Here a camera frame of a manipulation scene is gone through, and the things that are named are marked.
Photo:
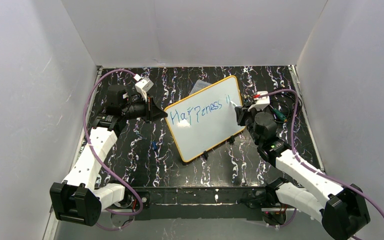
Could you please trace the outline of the blue marker cap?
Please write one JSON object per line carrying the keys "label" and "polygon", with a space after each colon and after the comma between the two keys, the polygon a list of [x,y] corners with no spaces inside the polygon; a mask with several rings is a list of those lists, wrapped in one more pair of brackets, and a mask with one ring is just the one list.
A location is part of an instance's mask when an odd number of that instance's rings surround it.
{"label": "blue marker cap", "polygon": [[152,144],[152,149],[154,150],[154,151],[157,151],[157,144],[156,144],[156,142],[155,141],[152,141],[151,142],[151,144]]}

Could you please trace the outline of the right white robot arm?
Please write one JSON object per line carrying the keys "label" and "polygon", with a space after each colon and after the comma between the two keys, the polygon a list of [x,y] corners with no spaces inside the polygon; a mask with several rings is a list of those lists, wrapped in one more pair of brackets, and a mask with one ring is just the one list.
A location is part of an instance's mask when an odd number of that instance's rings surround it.
{"label": "right white robot arm", "polygon": [[284,178],[265,186],[265,199],[270,204],[293,206],[321,223],[335,240],[347,240],[371,221],[366,200],[358,186],[338,184],[307,161],[293,153],[292,146],[277,137],[274,118],[251,106],[236,106],[236,122],[246,127],[260,157],[272,167],[288,174],[301,186]]}

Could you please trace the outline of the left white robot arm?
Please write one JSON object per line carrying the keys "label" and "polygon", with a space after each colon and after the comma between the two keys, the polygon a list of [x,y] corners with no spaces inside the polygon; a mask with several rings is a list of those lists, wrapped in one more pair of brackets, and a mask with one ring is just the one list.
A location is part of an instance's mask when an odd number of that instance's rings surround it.
{"label": "left white robot arm", "polygon": [[128,95],[122,85],[110,85],[103,111],[91,124],[91,142],[80,154],[73,169],[62,182],[55,182],[49,193],[57,220],[94,226],[101,212],[125,198],[125,186],[118,180],[96,189],[95,182],[107,154],[117,142],[128,120],[146,123],[167,117],[148,94],[152,84],[136,85],[137,94]]}

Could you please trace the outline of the yellow framed whiteboard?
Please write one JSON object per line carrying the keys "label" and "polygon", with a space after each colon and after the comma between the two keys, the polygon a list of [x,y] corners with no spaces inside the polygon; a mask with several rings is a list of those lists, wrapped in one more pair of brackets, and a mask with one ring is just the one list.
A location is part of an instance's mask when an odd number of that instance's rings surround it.
{"label": "yellow framed whiteboard", "polygon": [[235,107],[242,105],[239,83],[230,75],[169,106],[166,122],[180,158],[189,163],[244,130]]}

